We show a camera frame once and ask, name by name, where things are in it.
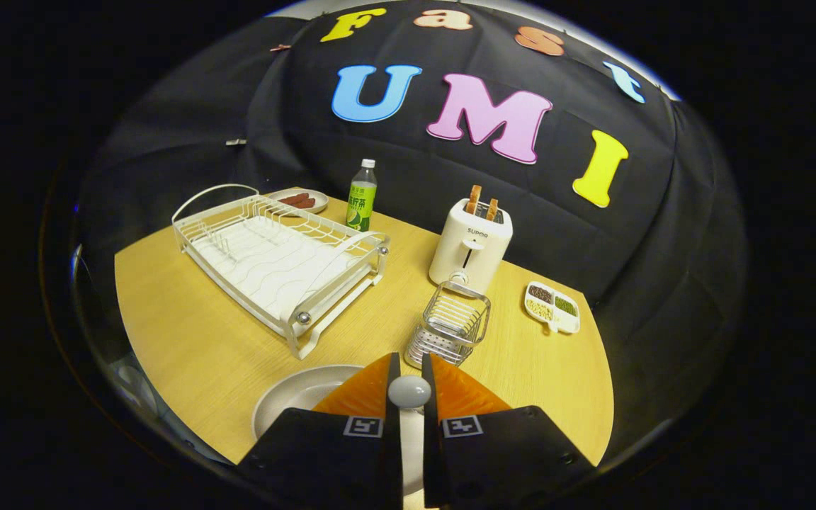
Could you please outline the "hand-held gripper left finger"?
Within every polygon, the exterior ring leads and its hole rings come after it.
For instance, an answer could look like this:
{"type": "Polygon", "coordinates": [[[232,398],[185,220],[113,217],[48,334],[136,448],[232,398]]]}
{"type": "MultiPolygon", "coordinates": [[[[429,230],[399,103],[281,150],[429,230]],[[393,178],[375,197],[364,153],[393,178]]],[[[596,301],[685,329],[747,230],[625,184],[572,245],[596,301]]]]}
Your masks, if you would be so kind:
{"type": "Polygon", "coordinates": [[[400,411],[389,353],[344,381],[331,411],[284,409],[242,458],[239,472],[285,509],[401,509],[400,411]]]}

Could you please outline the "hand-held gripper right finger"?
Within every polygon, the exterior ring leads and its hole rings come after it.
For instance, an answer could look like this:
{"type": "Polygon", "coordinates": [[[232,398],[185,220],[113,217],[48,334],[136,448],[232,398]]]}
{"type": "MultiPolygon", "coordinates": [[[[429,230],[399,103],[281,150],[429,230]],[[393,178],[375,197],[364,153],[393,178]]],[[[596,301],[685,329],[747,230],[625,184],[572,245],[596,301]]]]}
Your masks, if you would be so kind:
{"type": "Polygon", "coordinates": [[[533,509],[595,465],[537,406],[513,409],[440,356],[422,358],[433,394],[424,406],[424,506],[533,509]]]}

